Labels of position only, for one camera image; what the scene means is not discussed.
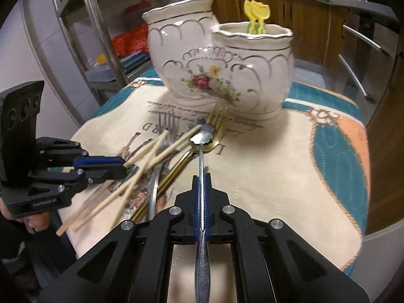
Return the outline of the person's left hand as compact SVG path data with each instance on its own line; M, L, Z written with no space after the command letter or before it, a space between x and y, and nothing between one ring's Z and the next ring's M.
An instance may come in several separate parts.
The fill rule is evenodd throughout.
M0 203L1 203L1 213L7 220L14 220L17 222L25 223L27 226L34 229L36 232L44 231L48 229L50 225L50 219L51 219L50 212L30 215L28 217L23 218L17 218L15 215L12 215L11 212L9 212L2 199L0 199Z

